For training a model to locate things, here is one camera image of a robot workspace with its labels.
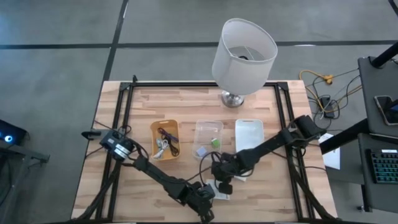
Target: green object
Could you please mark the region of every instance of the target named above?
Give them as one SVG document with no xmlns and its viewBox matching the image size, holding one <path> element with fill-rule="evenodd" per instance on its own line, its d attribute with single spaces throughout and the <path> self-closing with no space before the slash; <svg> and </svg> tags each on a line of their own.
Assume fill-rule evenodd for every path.
<svg viewBox="0 0 398 224">
<path fill-rule="evenodd" d="M 213 138 L 211 139 L 211 146 L 213 146 L 213 149 L 217 149 L 220 147 L 220 140 Z"/>
</svg>

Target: white tray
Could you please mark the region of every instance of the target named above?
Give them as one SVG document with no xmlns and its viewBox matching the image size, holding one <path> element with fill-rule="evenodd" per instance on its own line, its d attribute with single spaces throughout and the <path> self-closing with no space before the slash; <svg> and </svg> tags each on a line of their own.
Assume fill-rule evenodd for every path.
<svg viewBox="0 0 398 224">
<path fill-rule="evenodd" d="M 259 119 L 237 119 L 235 122 L 236 152 L 252 149 L 264 142 L 264 127 Z M 235 177 L 246 181 L 246 177 Z"/>
</svg>

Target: computer keyboard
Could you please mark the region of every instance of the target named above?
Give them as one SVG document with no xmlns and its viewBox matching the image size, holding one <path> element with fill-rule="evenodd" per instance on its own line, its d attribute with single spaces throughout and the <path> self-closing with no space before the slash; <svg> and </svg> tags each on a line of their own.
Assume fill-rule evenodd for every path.
<svg viewBox="0 0 398 224">
<path fill-rule="evenodd" d="M 373 180 L 376 184 L 398 184 L 398 150 L 370 149 Z"/>
</svg>

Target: silver lamp base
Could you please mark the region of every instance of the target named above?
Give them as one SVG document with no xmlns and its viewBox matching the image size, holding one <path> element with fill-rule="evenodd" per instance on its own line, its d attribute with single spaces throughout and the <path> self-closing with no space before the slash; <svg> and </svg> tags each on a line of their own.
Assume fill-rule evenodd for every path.
<svg viewBox="0 0 398 224">
<path fill-rule="evenodd" d="M 229 108 L 237 108 L 243 104 L 244 96 L 235 95 L 227 91 L 223 91 L 221 93 L 221 100 L 225 106 Z"/>
</svg>

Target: smartphone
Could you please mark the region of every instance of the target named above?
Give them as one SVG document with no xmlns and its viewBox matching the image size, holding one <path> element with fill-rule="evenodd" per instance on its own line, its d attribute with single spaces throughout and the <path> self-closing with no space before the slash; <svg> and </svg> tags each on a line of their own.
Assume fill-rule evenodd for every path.
<svg viewBox="0 0 398 224">
<path fill-rule="evenodd" d="M 386 125 L 398 125 L 398 103 L 390 96 L 375 96 L 377 107 Z"/>
</svg>

